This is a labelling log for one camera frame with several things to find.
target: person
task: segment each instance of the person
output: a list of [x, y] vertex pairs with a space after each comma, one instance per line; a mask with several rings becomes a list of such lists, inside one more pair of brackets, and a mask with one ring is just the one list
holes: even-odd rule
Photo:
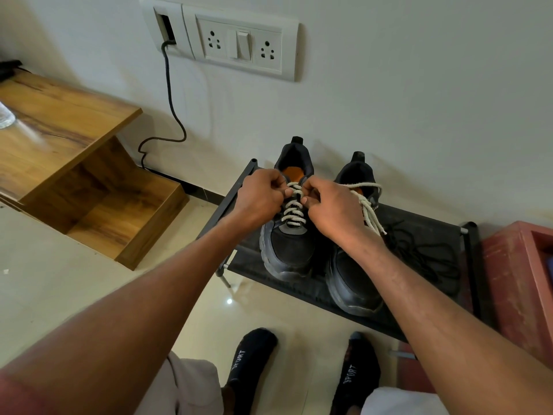
[[[303, 192], [319, 231], [355, 259], [381, 293], [443, 413], [553, 413], [553, 372], [402, 264], [366, 229], [347, 188], [312, 176]], [[249, 413], [256, 379], [276, 344], [271, 332], [245, 335], [223, 389], [211, 363], [179, 360], [170, 351], [218, 264], [290, 195], [274, 169], [245, 178], [233, 211], [212, 230], [8, 363], [0, 371], [0, 413]], [[350, 339], [331, 411], [411, 413], [420, 400], [379, 388], [367, 393], [377, 386], [378, 370], [367, 344], [357, 334]], [[351, 370], [354, 359], [362, 370]], [[354, 382], [356, 376], [363, 381]]]

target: forearm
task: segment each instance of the forearm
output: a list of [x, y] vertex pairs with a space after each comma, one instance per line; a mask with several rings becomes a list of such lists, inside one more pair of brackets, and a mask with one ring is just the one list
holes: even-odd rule
[[5, 372], [64, 413], [133, 413], [221, 261], [245, 236], [228, 216], [47, 335]]
[[553, 413], [553, 372], [459, 307], [368, 230], [343, 248], [370, 275], [451, 413]]

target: wooden tabletop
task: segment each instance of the wooden tabletop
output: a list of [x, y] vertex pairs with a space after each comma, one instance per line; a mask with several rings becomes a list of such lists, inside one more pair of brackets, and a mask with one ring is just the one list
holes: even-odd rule
[[0, 129], [0, 195], [25, 203], [128, 125], [142, 110], [27, 72], [0, 83], [17, 117]]

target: glossy floor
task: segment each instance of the glossy floor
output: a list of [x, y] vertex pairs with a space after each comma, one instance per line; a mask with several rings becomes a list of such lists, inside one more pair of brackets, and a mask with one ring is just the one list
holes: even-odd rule
[[[0, 209], [0, 365], [67, 317], [132, 280], [190, 243], [215, 205], [190, 202], [136, 271], [96, 253], [32, 218]], [[226, 272], [213, 277], [183, 328], [174, 351], [212, 361], [224, 384], [242, 336], [271, 329], [279, 345], [254, 405], [258, 414], [328, 413], [349, 335], [366, 332], [382, 367], [381, 385], [395, 384], [395, 340], [267, 286]]]

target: baseboard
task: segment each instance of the baseboard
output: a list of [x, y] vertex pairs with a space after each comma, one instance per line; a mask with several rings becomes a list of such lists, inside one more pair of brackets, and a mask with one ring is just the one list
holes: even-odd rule
[[186, 192], [190, 196], [195, 196], [196, 198], [203, 199], [204, 201], [214, 203], [215, 205], [219, 205], [223, 199], [225, 199], [224, 196], [216, 194], [215, 192], [208, 191], [207, 189], [200, 188], [197, 185], [190, 184], [188, 182], [185, 182], [183, 180], [174, 178], [173, 176], [166, 175], [165, 173], [161, 173], [160, 171], [148, 169], [150, 172], [155, 173], [156, 175], [163, 176], [164, 178], [174, 180], [175, 182], [180, 183], [183, 186], [184, 192]]

